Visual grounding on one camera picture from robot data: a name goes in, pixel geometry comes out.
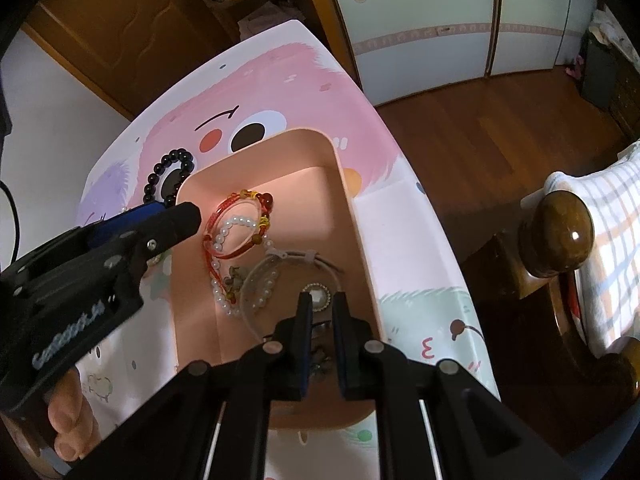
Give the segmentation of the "person's left hand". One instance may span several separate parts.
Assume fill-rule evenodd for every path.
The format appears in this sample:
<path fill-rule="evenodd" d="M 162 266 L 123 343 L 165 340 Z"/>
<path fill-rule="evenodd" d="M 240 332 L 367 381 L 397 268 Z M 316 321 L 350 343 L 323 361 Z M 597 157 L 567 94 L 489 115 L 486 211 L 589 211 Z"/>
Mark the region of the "person's left hand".
<path fill-rule="evenodd" d="M 76 368 L 69 370 L 52 389 L 48 417 L 56 432 L 55 452 L 67 463 L 81 460 L 101 442 L 98 422 L 82 393 Z"/>

